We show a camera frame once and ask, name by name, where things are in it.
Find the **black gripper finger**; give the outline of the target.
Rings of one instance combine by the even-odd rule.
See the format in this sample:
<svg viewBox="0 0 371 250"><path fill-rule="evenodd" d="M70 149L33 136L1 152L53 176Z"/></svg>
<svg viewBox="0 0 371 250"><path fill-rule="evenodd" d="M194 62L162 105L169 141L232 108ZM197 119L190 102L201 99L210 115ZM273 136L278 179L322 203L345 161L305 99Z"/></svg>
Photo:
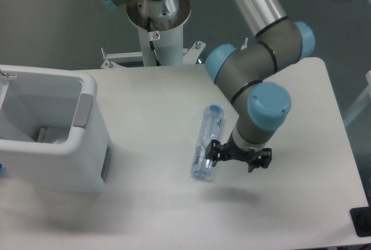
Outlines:
<svg viewBox="0 0 371 250"><path fill-rule="evenodd" d="M272 149L263 148L260 151L251 149L248 159L248 172L253 172L254 169L267 169L272 161Z"/></svg>
<svg viewBox="0 0 371 250"><path fill-rule="evenodd" d="M222 144L219 140L212 139L205 150L205 159L209 161L212 167L218 162L228 161L228 144Z"/></svg>

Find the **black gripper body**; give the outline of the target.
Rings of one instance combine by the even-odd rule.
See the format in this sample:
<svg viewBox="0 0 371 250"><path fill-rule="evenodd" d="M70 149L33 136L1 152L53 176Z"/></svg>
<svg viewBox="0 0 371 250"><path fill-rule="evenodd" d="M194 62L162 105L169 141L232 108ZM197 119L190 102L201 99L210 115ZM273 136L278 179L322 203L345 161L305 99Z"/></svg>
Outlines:
<svg viewBox="0 0 371 250"><path fill-rule="evenodd" d="M252 163L260 155L260 151L256 151L254 148L249 148L248 150L239 148L234 141L229 141L225 144L223 153L223 161L234 160L247 164Z"/></svg>

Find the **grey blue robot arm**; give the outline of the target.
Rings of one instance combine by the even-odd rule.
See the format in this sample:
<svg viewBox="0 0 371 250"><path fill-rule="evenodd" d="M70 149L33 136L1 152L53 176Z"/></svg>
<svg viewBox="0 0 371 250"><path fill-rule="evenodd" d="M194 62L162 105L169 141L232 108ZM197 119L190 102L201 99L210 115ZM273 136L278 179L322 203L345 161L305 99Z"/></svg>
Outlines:
<svg viewBox="0 0 371 250"><path fill-rule="evenodd" d="M183 64L183 37L175 37L191 12L190 0L103 0L108 8L126 6L137 27L145 66ZM243 49L224 44L214 49L205 68L239 118L225 144L219 141L222 109L212 104L203 115L191 174L209 177L221 161L245 162L248 170L268 168L267 142L291 108L288 92L268 77L308 57L315 47L312 29L291 22L278 0L235 0L256 43Z"/></svg>

